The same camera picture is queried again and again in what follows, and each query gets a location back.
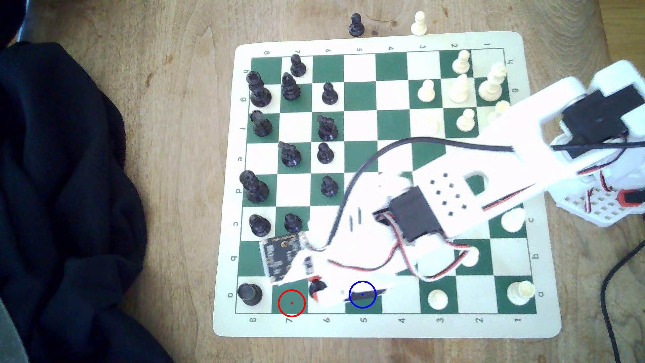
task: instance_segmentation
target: chess mat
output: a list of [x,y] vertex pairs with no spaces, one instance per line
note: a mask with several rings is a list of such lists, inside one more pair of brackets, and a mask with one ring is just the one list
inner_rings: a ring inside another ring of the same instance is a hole
[[[458,76],[452,62],[460,50],[470,51],[468,98],[454,103],[448,91]],[[290,56],[300,53],[307,71],[295,78],[301,95],[295,101],[281,96],[281,75],[290,71]],[[529,85],[521,37],[513,32],[432,34],[422,37],[382,37],[261,43],[240,46],[235,54],[232,107],[226,164],[223,220],[213,309],[218,335],[244,337],[491,337],[546,338],[561,328],[555,274],[548,236],[544,197],[525,202],[527,221],[517,233],[501,227],[501,216],[459,236],[458,242],[477,247],[474,267],[459,267],[439,281],[420,282],[409,272],[397,274],[396,285],[361,309],[351,303],[322,307],[308,294],[308,282],[271,286],[264,276],[258,241],[286,234],[284,216],[294,213],[304,222],[331,224],[346,184],[364,161],[391,142],[411,136],[435,136],[470,141],[488,126],[496,102],[481,99],[477,87],[491,66],[504,62],[508,77],[502,96],[511,104],[528,97]],[[260,73],[272,101],[263,108],[249,101],[246,74]],[[423,103],[417,91],[425,79],[435,83],[436,97]],[[332,82],[339,100],[326,105],[323,84]],[[475,127],[463,132],[457,118],[475,110]],[[250,113],[261,110],[273,130],[260,138],[252,131]],[[318,115],[335,120],[338,137],[327,144],[335,157],[329,164],[316,158]],[[428,120],[439,122],[431,134]],[[286,167],[280,161],[278,141],[300,150],[302,161]],[[455,150],[444,145],[417,143],[398,147],[379,158],[361,178],[379,172],[401,173],[414,182],[415,171]],[[243,196],[239,174],[253,171],[270,194],[262,203]],[[340,187],[334,197],[320,192],[323,176]],[[485,188],[480,176],[469,178],[477,194]],[[272,225],[268,236],[256,237],[248,218],[259,214]],[[419,270],[432,275],[455,258],[450,248],[439,249],[419,262]],[[535,284],[536,296],[526,305],[513,305],[506,289],[516,281]],[[247,306],[235,292],[242,283],[257,284],[263,299]],[[441,289],[448,306],[436,311],[428,293]],[[303,294],[303,298],[294,291]],[[282,296],[280,306],[278,299]]]

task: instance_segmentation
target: white square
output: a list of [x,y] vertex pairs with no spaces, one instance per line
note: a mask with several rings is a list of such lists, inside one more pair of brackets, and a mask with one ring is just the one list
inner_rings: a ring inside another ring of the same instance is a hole
[[377,81],[377,110],[407,110],[410,108],[408,81]]
[[[271,223],[271,231],[266,236],[258,237],[251,232],[248,219],[251,215],[257,214]],[[242,241],[260,241],[275,236],[275,207],[242,207]]]
[[[379,140],[376,142],[379,150],[396,140]],[[412,144],[401,145],[379,158],[379,172],[412,171]]]
[[312,85],[312,111],[314,112],[333,112],[345,110],[345,84],[343,82],[332,82],[333,90],[338,93],[338,101],[333,105],[327,105],[323,102],[323,85],[324,83],[314,83]]
[[327,145],[333,151],[333,160],[329,164],[318,161],[318,145],[312,143],[312,174],[331,174],[345,171],[345,143],[343,141],[329,141]]
[[345,141],[376,141],[379,139],[376,110],[345,111]]
[[408,52],[408,79],[439,78],[439,52]]
[[495,63],[504,63],[504,51],[500,48],[472,50],[470,58],[473,65],[473,77],[488,77],[488,73]]
[[457,276],[459,313],[497,313],[494,276]]
[[[293,77],[295,79],[295,82],[298,83],[299,85],[301,83],[311,83],[312,82],[312,76],[313,76],[313,57],[300,57],[300,60],[303,62],[303,65],[307,67],[307,71],[300,77]],[[291,57],[283,57],[282,59],[282,72],[280,74],[284,74],[285,72],[291,73]]]
[[394,281],[394,287],[383,294],[382,312],[419,314],[421,312],[419,280],[414,276],[395,276]]
[[446,78],[441,80],[441,100],[444,109],[467,108],[477,106],[477,94],[475,93],[475,79],[468,78],[468,97],[462,103],[453,102],[450,97],[450,88],[455,84],[457,78]]
[[[436,132],[434,131],[432,126],[433,121],[436,121],[439,126]],[[410,136],[432,136],[435,138],[446,138],[443,109],[411,109]]]
[[277,143],[246,144],[246,170],[256,175],[277,174],[278,159]]
[[278,174],[275,205],[278,207],[307,207],[311,203],[311,174]]
[[262,300],[257,305],[248,306],[242,299],[235,294],[237,302],[235,303],[235,312],[240,314],[263,314],[271,313],[271,303],[273,301],[273,287],[266,276],[240,276],[237,278],[237,285],[255,284],[262,289]]
[[526,238],[491,238],[490,254],[494,275],[531,275],[531,259]]
[[353,54],[343,57],[345,82],[376,81],[375,54]]
[[285,112],[280,114],[278,139],[285,143],[312,142],[312,113]]

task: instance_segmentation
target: black cloth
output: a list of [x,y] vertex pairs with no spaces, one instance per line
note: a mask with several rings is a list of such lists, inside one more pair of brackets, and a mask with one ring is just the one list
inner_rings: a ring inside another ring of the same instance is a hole
[[124,160],[121,114],[60,45],[0,48],[0,299],[32,362],[172,361],[117,306],[146,247]]

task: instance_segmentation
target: electrical wire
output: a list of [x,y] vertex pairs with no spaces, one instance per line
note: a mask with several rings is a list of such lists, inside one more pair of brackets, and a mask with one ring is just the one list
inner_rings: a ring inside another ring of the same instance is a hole
[[616,337],[613,334],[613,329],[611,328],[611,321],[609,320],[609,314],[607,313],[607,285],[609,281],[616,274],[616,272],[624,266],[632,257],[634,257],[641,249],[645,247],[645,240],[643,240],[636,248],[631,250],[619,263],[611,268],[605,279],[602,281],[600,287],[600,309],[602,310],[602,317],[605,320],[605,325],[607,326],[607,333],[609,334],[609,340],[611,342],[611,348],[613,349],[613,357],[616,360],[616,363],[620,363],[620,352],[618,350],[618,344],[616,344]]

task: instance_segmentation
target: black chess piece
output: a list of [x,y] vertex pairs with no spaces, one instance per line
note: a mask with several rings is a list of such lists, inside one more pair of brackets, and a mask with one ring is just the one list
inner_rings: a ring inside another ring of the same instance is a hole
[[240,182],[246,189],[246,199],[252,203],[263,202],[269,196],[269,188],[250,170],[245,170],[240,174]]
[[284,229],[289,233],[298,233],[303,229],[303,220],[292,213],[284,216]]
[[335,196],[338,193],[338,183],[331,176],[322,177],[321,193],[324,196]]
[[283,74],[282,88],[283,97],[287,101],[295,101],[300,97],[300,87],[296,84],[293,76],[287,72]]
[[323,141],[333,141],[338,137],[338,128],[333,118],[318,115],[318,137]]
[[329,148],[327,143],[320,143],[318,145],[318,161],[323,164],[329,164],[333,160],[333,151]]
[[273,130],[271,121],[264,118],[264,114],[260,110],[251,112],[251,122],[253,123],[253,132],[261,138],[269,135]]
[[271,92],[264,87],[260,73],[252,70],[246,75],[246,82],[251,90],[251,103],[254,106],[264,107],[271,102]]
[[241,284],[237,288],[237,296],[249,306],[257,305],[262,300],[262,289],[255,284]]
[[302,156],[300,155],[300,151],[295,148],[295,145],[278,141],[278,147],[282,150],[281,159],[285,166],[294,167],[300,164]]
[[294,54],[291,56],[291,74],[294,77],[302,77],[307,73],[307,66],[304,65],[303,61],[300,59],[300,56]]
[[352,15],[350,35],[353,37],[360,37],[363,33],[365,33],[365,26],[361,24],[361,15],[359,13],[355,13]]
[[322,102],[326,105],[333,105],[338,101],[338,92],[333,90],[333,85],[330,82],[322,85]]

